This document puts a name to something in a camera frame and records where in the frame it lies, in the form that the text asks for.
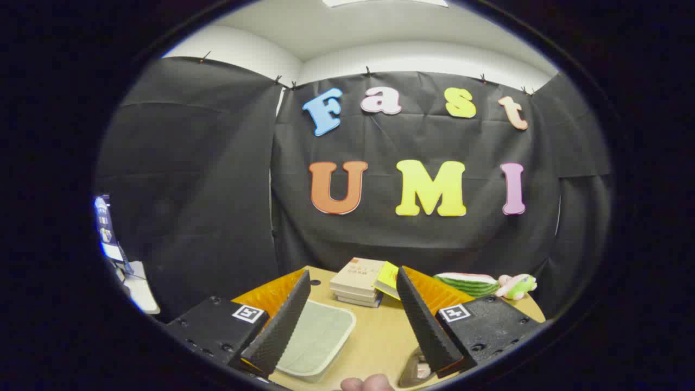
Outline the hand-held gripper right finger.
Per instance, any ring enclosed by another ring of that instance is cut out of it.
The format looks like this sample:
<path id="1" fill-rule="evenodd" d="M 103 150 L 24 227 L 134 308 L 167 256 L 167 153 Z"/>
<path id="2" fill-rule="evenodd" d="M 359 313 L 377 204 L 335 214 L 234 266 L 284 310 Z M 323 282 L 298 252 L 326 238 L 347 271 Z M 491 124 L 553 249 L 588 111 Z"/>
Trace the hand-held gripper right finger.
<path id="1" fill-rule="evenodd" d="M 541 326 L 496 294 L 474 299 L 409 267 L 398 269 L 396 287 L 420 351 L 439 378 L 495 361 Z"/>

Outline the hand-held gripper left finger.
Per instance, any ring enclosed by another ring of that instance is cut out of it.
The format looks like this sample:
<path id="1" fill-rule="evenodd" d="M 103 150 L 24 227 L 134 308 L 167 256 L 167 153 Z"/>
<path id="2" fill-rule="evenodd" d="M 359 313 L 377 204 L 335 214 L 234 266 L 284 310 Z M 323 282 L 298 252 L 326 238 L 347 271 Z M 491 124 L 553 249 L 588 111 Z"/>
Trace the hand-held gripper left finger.
<path id="1" fill-rule="evenodd" d="M 166 331 L 207 361 L 267 379 L 287 349 L 310 292 L 310 272 L 299 269 L 235 299 L 209 297 L 166 324 Z"/>

